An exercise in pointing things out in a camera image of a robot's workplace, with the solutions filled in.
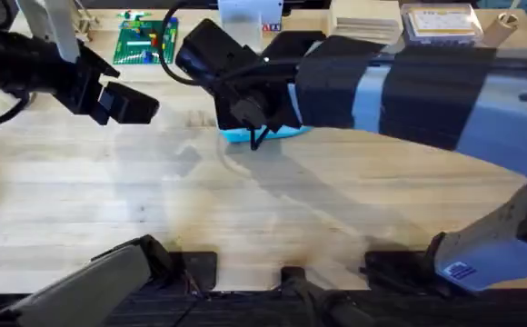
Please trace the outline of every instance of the blue sponge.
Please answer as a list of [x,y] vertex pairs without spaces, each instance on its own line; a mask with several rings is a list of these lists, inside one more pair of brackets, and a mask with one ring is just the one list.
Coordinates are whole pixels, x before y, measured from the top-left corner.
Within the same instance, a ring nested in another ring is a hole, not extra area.
[[[264,131],[265,126],[255,131],[255,137],[259,137],[262,132]],[[302,133],[306,133],[310,131],[312,127],[302,126],[300,128],[292,128],[287,126],[282,126],[280,130],[277,133],[270,132],[268,135],[265,136],[266,139],[274,139],[274,138],[283,138],[283,137],[291,137],[296,136]],[[236,128],[232,130],[219,130],[221,134],[227,139],[227,141],[231,143],[238,143],[238,142],[249,142],[250,139],[250,132],[246,128]]]

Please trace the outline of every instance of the electronic component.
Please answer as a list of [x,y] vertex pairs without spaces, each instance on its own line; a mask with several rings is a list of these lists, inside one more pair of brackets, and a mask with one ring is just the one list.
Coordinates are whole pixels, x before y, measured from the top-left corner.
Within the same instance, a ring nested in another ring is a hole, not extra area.
[[[164,33],[163,54],[168,64],[173,62],[174,43],[179,22],[171,19]],[[124,21],[114,50],[114,64],[159,64],[158,31],[161,21]]]

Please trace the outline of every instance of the sticker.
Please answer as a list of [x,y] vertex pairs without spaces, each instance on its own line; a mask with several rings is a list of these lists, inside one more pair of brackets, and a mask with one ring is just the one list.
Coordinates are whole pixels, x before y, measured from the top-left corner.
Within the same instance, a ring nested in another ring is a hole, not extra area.
[[264,32],[280,32],[282,31],[282,24],[262,24]]
[[443,269],[443,273],[458,281],[476,272],[475,269],[462,262],[452,263]]
[[472,15],[456,8],[414,8],[409,15],[416,36],[475,35]]

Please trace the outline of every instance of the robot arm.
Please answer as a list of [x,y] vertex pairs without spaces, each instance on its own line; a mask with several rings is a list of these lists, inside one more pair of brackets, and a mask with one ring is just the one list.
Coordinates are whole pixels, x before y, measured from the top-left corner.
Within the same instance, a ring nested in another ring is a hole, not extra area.
[[73,114],[91,116],[99,124],[149,124],[158,101],[124,85],[98,81],[120,73],[75,38],[73,0],[20,0],[32,38],[0,30],[0,89],[16,94],[52,94]]
[[[207,49],[206,40],[222,46]],[[184,39],[176,63],[213,95],[223,130],[358,129],[527,176],[527,51],[384,50],[319,32],[284,32],[257,55],[203,21]],[[254,149],[261,138],[252,141]],[[369,284],[399,292],[478,292],[525,278],[527,186],[464,230],[436,236],[425,253],[365,259]]]

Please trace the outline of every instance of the wooden table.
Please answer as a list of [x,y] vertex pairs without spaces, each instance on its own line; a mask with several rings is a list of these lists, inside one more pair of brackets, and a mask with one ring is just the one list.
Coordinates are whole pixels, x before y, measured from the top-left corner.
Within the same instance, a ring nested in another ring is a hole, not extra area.
[[[111,62],[118,11],[92,13],[101,26],[89,46]],[[284,25],[323,28],[324,15],[295,11]],[[181,42],[216,12],[177,16]],[[482,12],[482,22],[490,16]],[[23,17],[13,30],[27,32]],[[527,26],[506,45],[527,47]],[[325,287],[365,288],[357,271],[367,249],[423,249],[526,182],[460,154],[358,131],[316,129],[251,152],[219,135],[203,90],[159,66],[117,68],[122,83],[160,100],[151,125],[101,127],[40,94],[0,127],[0,292],[34,292],[146,233],[168,249],[217,251],[218,290],[269,289],[286,264],[305,266]],[[0,111],[6,102],[0,96]]]

